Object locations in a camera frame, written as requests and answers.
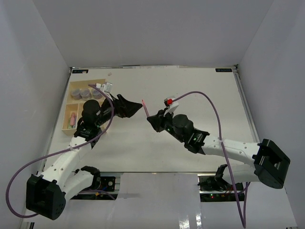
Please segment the purple marker red tip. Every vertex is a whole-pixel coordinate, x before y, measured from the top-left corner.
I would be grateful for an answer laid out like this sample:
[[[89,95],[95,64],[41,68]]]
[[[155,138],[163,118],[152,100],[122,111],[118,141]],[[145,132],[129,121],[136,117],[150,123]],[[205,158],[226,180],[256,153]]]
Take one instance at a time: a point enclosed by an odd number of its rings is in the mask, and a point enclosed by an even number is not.
[[[148,109],[147,109],[147,106],[146,106],[146,103],[145,101],[142,99],[142,105],[143,105],[143,108],[144,108],[144,111],[145,111],[145,114],[146,114],[146,117],[149,117],[149,112],[148,112]]]

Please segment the clear round container purple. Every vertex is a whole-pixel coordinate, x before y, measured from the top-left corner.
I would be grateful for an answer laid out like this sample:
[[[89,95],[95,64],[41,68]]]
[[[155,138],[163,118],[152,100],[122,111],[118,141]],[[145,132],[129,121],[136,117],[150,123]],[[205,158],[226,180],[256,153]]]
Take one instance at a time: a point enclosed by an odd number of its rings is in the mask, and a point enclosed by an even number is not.
[[[99,100],[103,97],[103,95],[97,91],[96,89],[92,88],[91,90],[91,94],[92,94],[92,97],[95,99],[95,100]]]

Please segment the pink highlighter pen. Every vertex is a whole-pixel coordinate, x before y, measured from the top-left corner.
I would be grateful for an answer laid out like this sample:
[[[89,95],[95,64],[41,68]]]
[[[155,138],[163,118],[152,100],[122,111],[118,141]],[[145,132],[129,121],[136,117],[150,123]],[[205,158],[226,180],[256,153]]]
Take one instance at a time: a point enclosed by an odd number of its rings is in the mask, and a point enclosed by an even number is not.
[[[70,116],[70,122],[69,122],[70,127],[74,128],[75,123],[76,123],[76,114],[72,113]]]

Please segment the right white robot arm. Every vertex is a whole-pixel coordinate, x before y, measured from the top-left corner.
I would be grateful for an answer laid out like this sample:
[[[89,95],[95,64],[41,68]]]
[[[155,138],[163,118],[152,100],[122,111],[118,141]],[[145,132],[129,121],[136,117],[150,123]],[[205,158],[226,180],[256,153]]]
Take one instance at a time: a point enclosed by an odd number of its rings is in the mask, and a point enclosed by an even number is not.
[[[215,176],[220,190],[227,190],[233,182],[261,182],[275,189],[284,186],[290,159],[272,140],[264,139],[260,143],[220,140],[196,129],[186,115],[173,115],[165,110],[147,117],[147,121],[156,132],[166,131],[194,154],[223,156],[241,162],[235,168],[220,166]]]

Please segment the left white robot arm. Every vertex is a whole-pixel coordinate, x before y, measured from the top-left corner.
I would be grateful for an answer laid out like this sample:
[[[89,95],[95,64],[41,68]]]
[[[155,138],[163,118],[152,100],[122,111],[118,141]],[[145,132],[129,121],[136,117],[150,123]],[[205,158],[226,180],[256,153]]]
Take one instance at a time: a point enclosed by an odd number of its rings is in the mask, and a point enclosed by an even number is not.
[[[28,179],[26,208],[56,220],[68,200],[86,188],[98,189],[101,184],[99,169],[90,166],[76,169],[76,166],[105,133],[104,123],[109,123],[114,116],[130,118],[141,107],[142,104],[130,102],[121,94],[106,98],[102,104],[96,100],[86,101],[68,151],[39,176],[32,175]]]

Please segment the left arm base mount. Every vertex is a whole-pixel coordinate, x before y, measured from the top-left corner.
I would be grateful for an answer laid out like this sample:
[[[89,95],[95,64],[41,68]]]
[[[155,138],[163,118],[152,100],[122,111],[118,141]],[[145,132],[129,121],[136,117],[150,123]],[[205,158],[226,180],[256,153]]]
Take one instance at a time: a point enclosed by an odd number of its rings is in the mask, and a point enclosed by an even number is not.
[[[105,176],[100,170],[94,167],[84,166],[75,170],[75,174],[80,171],[89,172],[93,175],[92,185],[83,189],[80,193],[72,197],[75,200],[116,200],[118,197],[115,185],[117,178]]]

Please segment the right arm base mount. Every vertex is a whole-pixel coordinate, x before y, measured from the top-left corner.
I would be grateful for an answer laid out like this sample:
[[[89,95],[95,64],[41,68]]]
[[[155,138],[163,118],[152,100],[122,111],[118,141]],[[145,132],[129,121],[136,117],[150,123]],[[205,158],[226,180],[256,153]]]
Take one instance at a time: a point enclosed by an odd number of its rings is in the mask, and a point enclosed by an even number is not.
[[[198,176],[198,187],[201,202],[235,202],[234,189],[222,178],[227,165],[221,165],[213,175]]]

